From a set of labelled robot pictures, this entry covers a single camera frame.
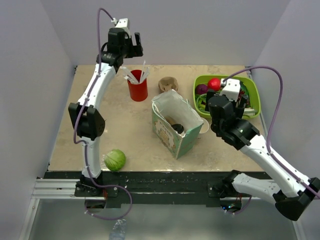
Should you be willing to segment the brown cardboard cup carrier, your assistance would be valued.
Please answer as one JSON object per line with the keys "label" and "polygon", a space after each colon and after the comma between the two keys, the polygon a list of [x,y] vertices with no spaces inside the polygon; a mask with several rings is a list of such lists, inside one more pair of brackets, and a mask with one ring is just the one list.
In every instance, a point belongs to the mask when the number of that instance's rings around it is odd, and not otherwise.
{"label": "brown cardboard cup carrier", "polygon": [[171,116],[166,116],[165,120],[170,124],[170,125],[175,125],[177,122],[171,117]]}

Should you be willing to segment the black plastic cup lid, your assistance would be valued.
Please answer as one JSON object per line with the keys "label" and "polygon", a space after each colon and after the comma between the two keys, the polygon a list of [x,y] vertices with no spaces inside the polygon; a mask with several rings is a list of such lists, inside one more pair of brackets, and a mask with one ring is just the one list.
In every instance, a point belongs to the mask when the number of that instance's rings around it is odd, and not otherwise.
{"label": "black plastic cup lid", "polygon": [[183,125],[176,123],[174,125],[171,125],[172,129],[180,136],[184,136],[185,135],[185,128]]}

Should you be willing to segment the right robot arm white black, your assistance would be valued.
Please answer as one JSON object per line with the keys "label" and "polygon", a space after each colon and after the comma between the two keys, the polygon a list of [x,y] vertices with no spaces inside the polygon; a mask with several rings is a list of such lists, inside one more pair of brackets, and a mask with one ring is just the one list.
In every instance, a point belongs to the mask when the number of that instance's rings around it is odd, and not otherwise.
{"label": "right robot arm white black", "polygon": [[287,219],[297,221],[310,203],[319,196],[320,180],[309,178],[292,167],[271,147],[260,131],[242,119],[242,109],[214,90],[206,94],[205,108],[212,118],[211,130],[225,143],[256,162],[271,178],[258,179],[232,170],[214,186],[220,198],[237,193],[271,203]]}

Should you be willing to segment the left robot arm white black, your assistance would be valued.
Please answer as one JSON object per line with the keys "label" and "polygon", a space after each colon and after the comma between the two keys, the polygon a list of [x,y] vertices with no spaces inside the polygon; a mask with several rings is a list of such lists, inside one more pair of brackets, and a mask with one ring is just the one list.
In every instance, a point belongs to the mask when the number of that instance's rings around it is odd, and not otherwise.
{"label": "left robot arm white black", "polygon": [[99,112],[102,98],[115,78],[124,59],[143,56],[140,34],[134,34],[133,44],[128,27],[116,26],[108,31],[107,42],[99,44],[93,76],[76,103],[70,103],[68,113],[73,127],[73,141],[82,145],[84,167],[79,184],[92,196],[104,190],[100,166],[100,137],[105,120]]}

